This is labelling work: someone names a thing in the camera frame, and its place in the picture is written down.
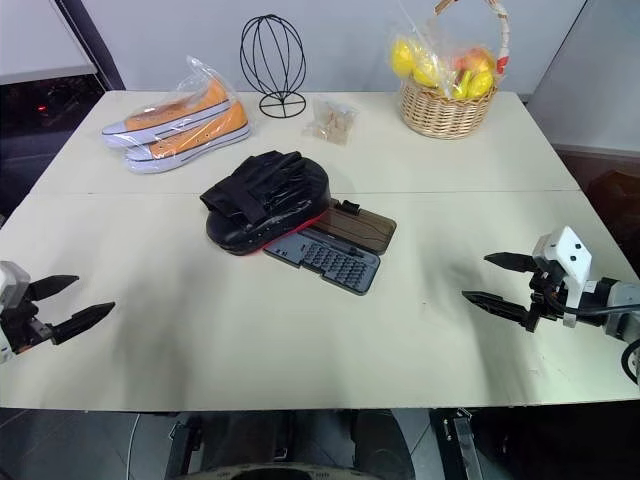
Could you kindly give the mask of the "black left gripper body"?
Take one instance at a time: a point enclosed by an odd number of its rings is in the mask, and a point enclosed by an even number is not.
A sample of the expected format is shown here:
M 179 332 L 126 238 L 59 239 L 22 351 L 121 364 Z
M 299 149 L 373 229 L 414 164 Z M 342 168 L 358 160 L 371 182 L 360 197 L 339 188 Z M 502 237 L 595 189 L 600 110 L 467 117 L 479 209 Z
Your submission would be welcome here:
M 1 332 L 8 341 L 12 353 L 24 351 L 50 340 L 52 327 L 39 321 L 35 301 L 51 296 L 44 282 L 13 287 L 2 297 Z

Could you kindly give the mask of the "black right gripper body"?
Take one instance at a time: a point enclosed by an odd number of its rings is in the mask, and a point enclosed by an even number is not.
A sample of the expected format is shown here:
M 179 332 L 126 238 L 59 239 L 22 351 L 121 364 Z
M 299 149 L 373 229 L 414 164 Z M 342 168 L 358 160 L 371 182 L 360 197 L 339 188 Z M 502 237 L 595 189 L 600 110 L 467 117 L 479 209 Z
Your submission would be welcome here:
M 531 313 L 553 321 L 563 318 L 568 295 L 564 277 L 565 272 L 557 264 L 553 264 L 550 271 L 535 270 L 529 282 Z

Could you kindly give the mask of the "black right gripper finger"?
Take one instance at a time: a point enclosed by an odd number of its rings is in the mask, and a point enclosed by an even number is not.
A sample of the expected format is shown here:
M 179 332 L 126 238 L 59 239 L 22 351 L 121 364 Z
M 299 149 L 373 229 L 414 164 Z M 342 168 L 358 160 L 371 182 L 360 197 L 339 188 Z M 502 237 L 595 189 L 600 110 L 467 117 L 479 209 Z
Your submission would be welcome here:
M 538 318 L 533 317 L 531 311 L 506 301 L 501 296 L 481 291 L 462 291 L 461 294 L 473 305 L 492 315 L 518 323 L 528 332 L 534 332 L 537 327 Z
M 485 255 L 484 260 L 500 268 L 519 273 L 536 271 L 536 262 L 531 255 L 498 252 Z

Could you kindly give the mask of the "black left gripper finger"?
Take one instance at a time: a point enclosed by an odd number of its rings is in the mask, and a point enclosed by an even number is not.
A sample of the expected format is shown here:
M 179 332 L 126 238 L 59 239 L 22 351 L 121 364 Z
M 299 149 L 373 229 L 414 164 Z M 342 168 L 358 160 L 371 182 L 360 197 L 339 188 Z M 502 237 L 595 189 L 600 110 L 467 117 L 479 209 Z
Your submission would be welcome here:
M 92 305 L 73 314 L 69 320 L 51 328 L 51 342 L 60 345 L 89 330 L 104 319 L 115 305 L 115 302 Z
M 76 275 L 52 275 L 29 284 L 29 300 L 32 302 L 54 296 L 78 281 Z

